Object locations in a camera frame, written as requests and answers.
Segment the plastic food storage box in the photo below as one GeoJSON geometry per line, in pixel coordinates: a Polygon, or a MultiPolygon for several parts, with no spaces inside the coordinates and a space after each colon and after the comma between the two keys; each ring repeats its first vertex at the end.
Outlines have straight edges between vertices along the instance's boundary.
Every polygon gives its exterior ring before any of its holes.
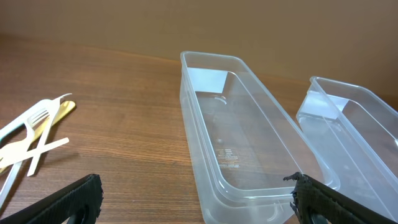
{"type": "Polygon", "coordinates": [[[337,189],[329,165],[239,58],[183,52],[180,102],[206,223],[283,223],[297,171],[337,189]]]}
{"type": "Polygon", "coordinates": [[[371,91],[312,77],[297,120],[339,192],[398,221],[398,114],[371,91]]]}

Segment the white plastic fork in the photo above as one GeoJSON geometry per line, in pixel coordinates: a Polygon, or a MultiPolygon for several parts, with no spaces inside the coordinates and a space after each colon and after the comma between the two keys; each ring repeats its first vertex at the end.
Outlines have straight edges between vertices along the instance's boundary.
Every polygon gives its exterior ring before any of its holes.
{"type": "MultiPolygon", "coordinates": [[[[49,118],[49,122],[47,123],[47,126],[44,128],[42,137],[40,138],[39,143],[37,144],[37,149],[40,150],[41,147],[44,147],[44,144],[47,141],[47,137],[49,136],[49,132],[50,132],[52,123],[54,122],[54,119],[58,113],[58,110],[60,109],[61,99],[68,95],[71,95],[71,93],[62,95],[62,96],[52,100],[51,103],[49,103],[46,106],[46,109],[50,114],[50,118],[49,118]]],[[[27,173],[28,177],[35,174],[37,164],[39,163],[39,159],[40,159],[40,154],[33,157],[32,162],[30,163],[29,171],[27,173]]]]}
{"type": "MultiPolygon", "coordinates": [[[[37,103],[35,106],[31,107],[27,112],[24,113],[23,115],[27,117],[23,123],[25,124],[26,131],[27,131],[27,136],[25,139],[18,141],[18,142],[13,142],[10,144],[5,145],[1,150],[4,151],[11,151],[11,150],[18,150],[21,152],[26,152],[29,149],[30,144],[32,143],[32,140],[35,136],[35,131],[33,130],[33,127],[41,122],[43,119],[45,119],[47,116],[45,115],[46,111],[41,109],[42,104],[37,103]]],[[[22,161],[15,163],[11,170],[10,173],[7,176],[7,179],[0,191],[0,208],[3,206],[4,201],[7,198],[7,195],[12,187],[12,185],[15,182],[15,179],[18,175],[19,169],[21,168],[22,161]]]]}
{"type": "Polygon", "coordinates": [[[31,108],[29,108],[27,111],[23,112],[21,115],[19,115],[16,119],[11,121],[9,124],[7,124],[5,127],[0,129],[0,141],[6,137],[9,133],[11,133],[13,130],[17,129],[19,126],[24,124],[24,121],[31,116],[32,113],[36,112],[37,117],[39,118],[39,115],[42,113],[47,113],[47,110],[45,109],[45,105],[47,103],[50,103],[51,100],[40,100],[37,102],[35,105],[33,105],[31,108]]]}

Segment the wooden table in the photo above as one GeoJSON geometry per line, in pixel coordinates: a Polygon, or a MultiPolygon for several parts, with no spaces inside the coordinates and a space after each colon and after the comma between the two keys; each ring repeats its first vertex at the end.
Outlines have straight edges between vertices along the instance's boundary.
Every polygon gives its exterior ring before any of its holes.
{"type": "MultiPolygon", "coordinates": [[[[309,82],[257,75],[295,117],[309,82]]],[[[0,36],[0,126],[44,98],[70,92],[77,104],[52,136],[70,142],[43,155],[35,177],[24,163],[2,217],[95,173],[98,223],[203,223],[180,80],[177,61],[0,36]]]]}

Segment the beige wall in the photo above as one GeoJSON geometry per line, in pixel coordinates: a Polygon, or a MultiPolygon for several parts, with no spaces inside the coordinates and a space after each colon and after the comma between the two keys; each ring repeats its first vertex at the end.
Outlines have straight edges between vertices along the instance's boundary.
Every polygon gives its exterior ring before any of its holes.
{"type": "Polygon", "coordinates": [[[0,0],[0,32],[175,60],[235,55],[255,72],[383,95],[398,81],[397,0],[0,0]]]}

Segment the transparent container rim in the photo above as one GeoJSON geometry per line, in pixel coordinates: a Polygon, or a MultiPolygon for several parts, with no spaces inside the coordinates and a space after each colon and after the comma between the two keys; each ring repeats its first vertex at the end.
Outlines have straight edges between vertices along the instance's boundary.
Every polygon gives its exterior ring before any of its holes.
{"type": "MultiPolygon", "coordinates": [[[[295,122],[292,120],[292,118],[286,113],[286,111],[283,109],[283,107],[279,104],[279,102],[274,98],[274,96],[272,96],[272,94],[269,92],[269,90],[261,83],[261,81],[258,79],[258,77],[257,76],[255,76],[255,74],[250,70],[250,68],[243,62],[243,60],[242,59],[240,59],[240,58],[238,58],[238,57],[235,57],[235,56],[230,56],[230,55],[220,55],[220,54],[211,54],[211,53],[204,53],[204,52],[192,52],[192,51],[184,51],[184,52],[182,52],[181,53],[181,61],[182,61],[182,69],[183,69],[183,71],[186,73],[186,74],[188,74],[188,70],[187,70],[187,68],[188,68],[188,65],[187,65],[187,62],[186,62],[186,60],[185,60],[185,56],[187,55],[187,54],[197,54],[197,55],[208,55],[208,56],[210,56],[210,57],[223,57],[223,58],[230,58],[230,59],[233,59],[233,60],[237,60],[239,63],[241,63],[241,65],[248,71],[248,73],[252,76],[252,78],[253,79],[255,79],[255,81],[256,81],[256,83],[261,87],[261,89],[264,91],[264,93],[270,98],[270,100],[276,105],[276,107],[278,108],[278,110],[283,114],[283,116],[286,118],[286,120],[290,123],[290,125],[292,125],[292,127],[295,129],[295,131],[296,131],[296,133],[303,139],[303,141],[307,144],[307,146],[308,146],[308,148],[314,153],[314,155],[316,155],[322,162],[323,162],[323,165],[328,169],[328,171],[329,172],[331,172],[331,176],[333,176],[333,177],[336,177],[336,175],[333,175],[332,173],[332,171],[330,170],[330,168],[329,168],[329,166],[327,165],[327,163],[326,163],[326,161],[324,161],[323,160],[323,158],[317,153],[317,151],[316,150],[314,150],[314,148],[312,147],[312,145],[310,144],[310,142],[309,142],[309,140],[307,139],[307,137],[305,137],[304,136],[304,134],[301,132],[301,130],[300,130],[300,128],[295,124],[295,122]]],[[[188,82],[187,83],[188,84],[188,90],[189,90],[189,92],[191,92],[191,93],[193,93],[193,87],[192,87],[192,84],[190,83],[190,82],[188,82]]],[[[202,113],[201,113],[201,111],[200,111],[200,107],[199,107],[199,105],[198,105],[198,100],[197,100],[197,98],[196,98],[196,96],[195,96],[195,94],[192,94],[192,96],[193,96],[193,99],[192,99],[192,102],[194,103],[194,104],[196,104],[196,106],[197,106],[197,108],[199,109],[199,111],[197,111],[196,110],[196,108],[194,107],[194,108],[192,108],[193,109],[193,113],[194,113],[194,116],[196,116],[196,118],[199,118],[199,122],[198,122],[198,125],[199,126],[204,126],[204,119],[203,119],[203,115],[202,115],[202,113]]],[[[204,135],[202,135],[202,137],[203,138],[209,138],[209,135],[208,135],[208,133],[207,133],[207,130],[206,130],[206,133],[203,133],[204,135]]],[[[206,141],[203,139],[203,141],[204,141],[204,147],[205,147],[205,150],[206,150],[206,152],[208,152],[209,153],[209,150],[208,150],[208,146],[207,146],[207,144],[206,144],[206,141]]],[[[228,198],[228,199],[230,199],[230,200],[232,200],[232,201],[235,201],[235,202],[237,202],[237,201],[240,201],[240,200],[236,200],[236,196],[237,195],[242,195],[242,194],[245,194],[245,193],[249,193],[249,192],[251,192],[252,193],[252,195],[253,196],[246,196],[246,197],[240,197],[240,199],[243,199],[243,200],[250,200],[250,199],[255,199],[255,198],[258,198],[258,199],[261,199],[261,200],[278,200],[278,199],[286,199],[286,198],[290,198],[291,197],[291,195],[292,194],[280,194],[280,195],[276,195],[276,194],[267,194],[267,192],[270,192],[270,191],[276,191],[276,190],[279,190],[279,189],[289,189],[289,192],[290,192],[290,189],[291,190],[293,190],[294,189],[294,187],[277,187],[277,188],[268,188],[268,189],[249,189],[249,190],[244,190],[244,189],[239,189],[239,188],[236,188],[236,187],[234,187],[234,186],[232,186],[229,182],[227,182],[226,181],[226,179],[224,178],[224,176],[222,175],[222,173],[221,173],[221,169],[220,169],[220,167],[219,166],[216,166],[217,164],[214,164],[214,163],[217,163],[217,161],[216,161],[216,159],[215,158],[209,158],[210,159],[210,170],[208,170],[208,172],[209,172],[209,175],[213,175],[213,178],[214,178],[214,180],[216,180],[217,182],[215,183],[215,185],[217,186],[217,188],[218,188],[218,191],[219,192],[221,192],[221,194],[223,195],[223,196],[225,196],[226,198],[228,198]]]]}
{"type": "MultiPolygon", "coordinates": [[[[371,96],[375,100],[377,100],[377,102],[379,102],[381,106],[385,107],[385,109],[387,109],[396,118],[398,118],[398,112],[396,110],[394,110],[391,106],[389,106],[386,102],[384,102],[380,97],[378,97],[376,94],[374,94],[372,91],[368,90],[365,87],[354,85],[354,84],[350,84],[350,83],[340,82],[340,81],[336,81],[336,80],[331,80],[331,79],[328,79],[328,78],[316,77],[316,76],[313,76],[313,77],[310,78],[310,81],[311,81],[312,85],[314,85],[314,87],[317,89],[317,91],[322,94],[323,98],[325,99],[326,103],[328,103],[330,108],[333,108],[335,113],[338,114],[338,117],[340,118],[340,120],[343,123],[343,125],[347,128],[347,130],[350,133],[350,135],[352,135],[352,137],[355,138],[357,143],[366,151],[366,153],[368,153],[368,155],[371,155],[370,156],[371,160],[373,161],[373,163],[375,163],[376,167],[380,170],[380,172],[383,174],[383,176],[388,181],[390,181],[390,184],[398,187],[398,178],[391,172],[390,168],[388,168],[388,166],[382,161],[382,159],[378,156],[378,154],[376,152],[374,152],[372,147],[362,137],[362,135],[356,130],[356,128],[351,124],[351,122],[348,120],[348,118],[329,99],[328,94],[323,90],[323,88],[317,82],[317,80],[324,80],[324,81],[336,83],[336,84],[339,84],[339,85],[346,85],[346,86],[359,88],[360,90],[364,91],[369,96],[371,96]]],[[[359,104],[358,102],[355,102],[353,100],[351,100],[351,101],[356,103],[360,107],[362,107],[361,104],[359,104]]]]}

